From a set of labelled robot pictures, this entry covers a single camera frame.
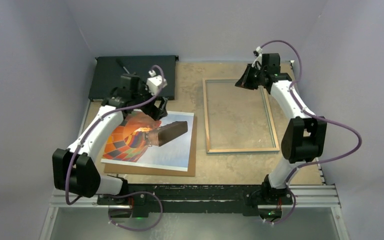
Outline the blue wooden picture frame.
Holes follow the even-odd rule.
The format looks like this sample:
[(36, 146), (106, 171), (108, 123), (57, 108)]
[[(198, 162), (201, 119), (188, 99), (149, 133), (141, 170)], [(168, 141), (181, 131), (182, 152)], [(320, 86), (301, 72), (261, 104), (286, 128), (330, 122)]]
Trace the blue wooden picture frame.
[(202, 80), (207, 154), (272, 154), (280, 151), (269, 103), (262, 87), (236, 87), (235, 78)]

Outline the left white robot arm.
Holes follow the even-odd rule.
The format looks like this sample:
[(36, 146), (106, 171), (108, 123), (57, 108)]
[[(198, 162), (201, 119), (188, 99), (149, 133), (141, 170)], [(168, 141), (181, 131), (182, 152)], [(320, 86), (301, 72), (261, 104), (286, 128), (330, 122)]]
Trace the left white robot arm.
[(167, 116), (164, 99), (159, 106), (155, 101), (167, 80), (163, 75), (149, 71), (149, 77), (142, 80), (135, 74), (123, 74), (120, 85), (111, 89), (104, 98), (98, 113), (77, 139), (68, 147), (58, 148), (52, 154), (54, 187), (58, 190), (91, 198), (95, 195), (109, 195), (118, 205), (129, 199), (126, 179), (102, 175), (95, 161), (111, 133), (134, 110), (148, 115), (153, 120)]

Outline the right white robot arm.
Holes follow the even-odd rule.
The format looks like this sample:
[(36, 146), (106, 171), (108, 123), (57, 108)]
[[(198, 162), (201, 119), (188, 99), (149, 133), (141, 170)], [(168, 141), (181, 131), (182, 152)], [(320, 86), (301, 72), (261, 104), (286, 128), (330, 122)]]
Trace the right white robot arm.
[(327, 123), (316, 119), (298, 95), (288, 73), (281, 72), (281, 58), (277, 53), (253, 52), (255, 60), (246, 66), (236, 87), (256, 90), (262, 87), (279, 104), (289, 119), (280, 150), (282, 159), (266, 176), (260, 196), (268, 204), (280, 198), (280, 190), (287, 188), (298, 169), (322, 155)]

